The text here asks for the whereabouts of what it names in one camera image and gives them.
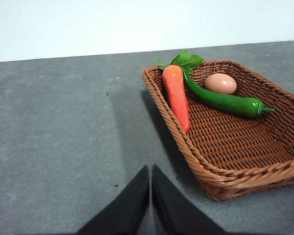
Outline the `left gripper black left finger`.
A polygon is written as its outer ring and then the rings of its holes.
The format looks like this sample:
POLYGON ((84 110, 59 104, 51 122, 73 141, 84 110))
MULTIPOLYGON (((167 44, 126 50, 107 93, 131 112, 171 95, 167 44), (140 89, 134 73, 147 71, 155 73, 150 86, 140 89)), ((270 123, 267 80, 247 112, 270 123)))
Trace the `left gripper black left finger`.
POLYGON ((145 165, 123 191, 86 223, 78 235, 135 235, 149 205, 149 171, 145 165))

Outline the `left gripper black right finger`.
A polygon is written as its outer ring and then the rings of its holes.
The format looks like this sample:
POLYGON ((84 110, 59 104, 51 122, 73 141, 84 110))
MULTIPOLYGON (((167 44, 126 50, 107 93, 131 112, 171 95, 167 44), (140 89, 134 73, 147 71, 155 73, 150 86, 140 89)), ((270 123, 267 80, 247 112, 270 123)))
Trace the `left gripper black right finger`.
POLYGON ((195 207, 166 177, 152 168, 152 202, 170 235, 224 235, 225 231, 195 207))

